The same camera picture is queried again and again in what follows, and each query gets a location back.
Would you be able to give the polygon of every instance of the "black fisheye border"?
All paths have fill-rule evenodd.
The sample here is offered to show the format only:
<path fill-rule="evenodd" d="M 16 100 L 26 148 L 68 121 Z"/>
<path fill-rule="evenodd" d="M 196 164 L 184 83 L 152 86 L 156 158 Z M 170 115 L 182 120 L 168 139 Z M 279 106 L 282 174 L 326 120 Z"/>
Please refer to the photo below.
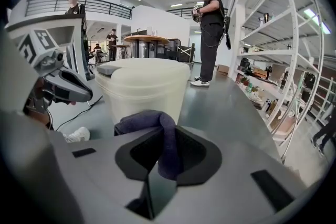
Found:
<path fill-rule="evenodd" d="M 5 25 L 5 18 L 7 16 L 6 7 L 10 0 L 0 1 L 0 25 L 3 28 Z M 328 0 L 332 8 L 333 17 L 336 14 L 336 1 Z M 308 202 L 303 205 L 298 205 L 297 212 L 283 213 L 283 217 L 278 220 L 266 220 L 262 223 L 299 223 L 299 221 L 308 220 L 313 222 L 317 220 L 318 223 L 328 222 L 329 219 L 334 219 L 334 197 L 331 195 L 336 193 L 336 164 L 335 160 L 331 164 L 329 171 L 326 173 L 325 178 L 311 186 L 311 193 L 308 193 Z M 15 221 L 30 221 L 35 222 L 43 221 L 43 223 L 53 223 L 48 219 L 45 214 L 34 204 L 30 197 L 23 191 L 20 185 L 14 181 L 13 177 L 4 165 L 2 157 L 0 158 L 0 171 L 2 177 L 2 218 L 10 219 L 11 222 Z"/>

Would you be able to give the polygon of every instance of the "wooden tabletop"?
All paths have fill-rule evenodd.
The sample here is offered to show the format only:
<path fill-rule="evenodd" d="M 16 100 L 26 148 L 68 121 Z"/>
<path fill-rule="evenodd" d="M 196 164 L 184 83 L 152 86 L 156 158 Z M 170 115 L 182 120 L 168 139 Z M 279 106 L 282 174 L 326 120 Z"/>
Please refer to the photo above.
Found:
<path fill-rule="evenodd" d="M 143 42 L 150 42 L 150 43 L 153 43 L 154 41 L 158 41 L 159 44 L 164 44 L 164 45 L 169 43 L 169 40 L 163 37 L 142 36 L 142 35 L 124 37 L 124 41 L 126 42 L 132 42 L 136 40 L 143 41 Z"/>
<path fill-rule="evenodd" d="M 116 48 L 128 48 L 130 45 L 112 45 L 112 47 Z"/>

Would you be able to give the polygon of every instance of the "dark blue towel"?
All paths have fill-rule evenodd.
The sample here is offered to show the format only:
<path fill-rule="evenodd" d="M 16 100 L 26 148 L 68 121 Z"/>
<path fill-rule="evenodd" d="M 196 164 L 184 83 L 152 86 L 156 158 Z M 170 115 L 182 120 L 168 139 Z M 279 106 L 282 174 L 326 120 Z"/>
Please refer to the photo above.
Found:
<path fill-rule="evenodd" d="M 176 148 L 176 125 L 168 114 L 157 110 L 145 110 L 122 118 L 115 128 L 119 134 L 127 134 L 158 126 L 163 127 L 164 130 L 163 152 L 159 158 L 159 174 L 164 178 L 176 180 L 181 172 L 181 166 Z"/>

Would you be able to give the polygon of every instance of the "metal railing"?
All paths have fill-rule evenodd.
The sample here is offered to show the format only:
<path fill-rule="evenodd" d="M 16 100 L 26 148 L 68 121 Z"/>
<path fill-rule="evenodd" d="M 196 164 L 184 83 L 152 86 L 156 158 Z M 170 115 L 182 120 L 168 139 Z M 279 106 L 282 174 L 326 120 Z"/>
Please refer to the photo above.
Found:
<path fill-rule="evenodd" d="M 185 19 L 192 19 L 193 16 L 191 12 L 193 9 L 194 8 L 177 8 L 166 10 L 166 12 L 170 12 Z M 227 16 L 227 8 L 224 8 L 224 16 Z"/>
<path fill-rule="evenodd" d="M 78 0 L 86 12 L 97 12 L 132 19 L 132 9 L 103 0 Z M 68 0 L 27 0 L 26 17 L 47 12 L 66 12 Z"/>

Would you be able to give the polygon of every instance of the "white trash bin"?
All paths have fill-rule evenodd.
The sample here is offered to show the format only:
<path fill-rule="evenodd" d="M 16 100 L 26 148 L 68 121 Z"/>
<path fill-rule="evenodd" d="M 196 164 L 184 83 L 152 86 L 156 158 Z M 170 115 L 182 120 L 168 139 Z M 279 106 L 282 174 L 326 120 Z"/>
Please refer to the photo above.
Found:
<path fill-rule="evenodd" d="M 121 59 L 97 67 L 96 82 L 113 123 L 143 110 L 159 110 L 179 120 L 189 66 L 174 60 Z"/>

